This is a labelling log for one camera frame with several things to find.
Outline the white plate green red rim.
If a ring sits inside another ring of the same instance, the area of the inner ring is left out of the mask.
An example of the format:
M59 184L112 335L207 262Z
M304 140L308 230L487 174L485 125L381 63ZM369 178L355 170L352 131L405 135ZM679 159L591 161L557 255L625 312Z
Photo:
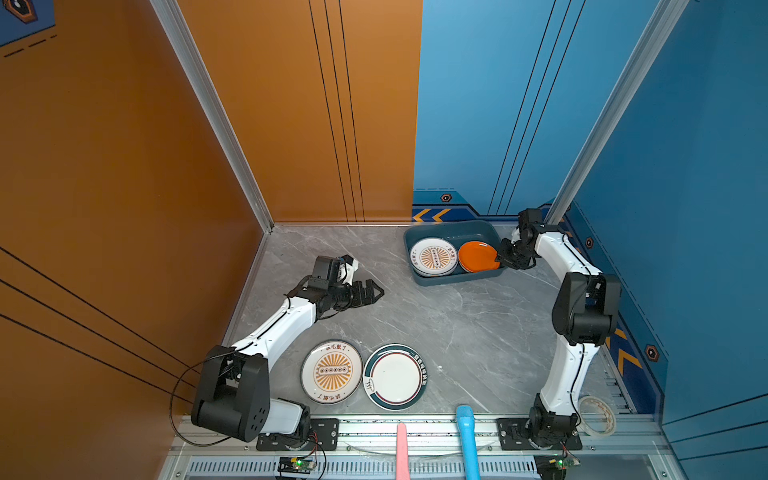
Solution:
M367 359L362 377L366 396L377 407L402 411L414 406L428 384L424 358L412 347L390 343Z

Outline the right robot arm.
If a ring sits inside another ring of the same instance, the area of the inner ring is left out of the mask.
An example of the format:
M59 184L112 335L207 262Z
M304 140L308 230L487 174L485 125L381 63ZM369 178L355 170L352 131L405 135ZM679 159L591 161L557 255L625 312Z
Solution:
M551 311L557 334L547 380L530 409L528 441L539 448L560 446L581 424L578 401L589 366L616 329L621 284L592 265L539 209L525 209L511 238L501 240L497 260L514 270L545 261L561 281Z

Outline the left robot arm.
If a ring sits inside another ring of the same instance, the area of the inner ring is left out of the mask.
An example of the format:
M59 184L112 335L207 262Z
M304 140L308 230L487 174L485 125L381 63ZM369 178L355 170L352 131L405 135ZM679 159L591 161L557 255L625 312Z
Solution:
M243 442L260 435L281 436L298 446L307 442L309 408L272 397L270 371L318 321L373 305L385 295L374 280L354 278L358 267L349 255L317 257L312 273L299 280L261 326L231 346L209 350L200 363L192 424Z

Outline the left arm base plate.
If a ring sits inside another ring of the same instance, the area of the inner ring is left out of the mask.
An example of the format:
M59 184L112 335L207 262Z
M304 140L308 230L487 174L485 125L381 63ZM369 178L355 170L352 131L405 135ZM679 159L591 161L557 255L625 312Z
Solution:
M317 445L325 451L335 451L339 436L337 418L314 418L309 422L309 436L299 440L284 434L261 434L256 440L258 451L310 451Z

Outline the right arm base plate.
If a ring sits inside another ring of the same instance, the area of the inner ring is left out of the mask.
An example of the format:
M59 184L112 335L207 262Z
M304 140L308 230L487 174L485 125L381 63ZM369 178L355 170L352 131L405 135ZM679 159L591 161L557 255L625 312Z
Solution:
M557 430L540 429L533 432L528 418L510 417L496 420L498 439L504 451L551 451L583 449L581 437L577 433L566 434Z

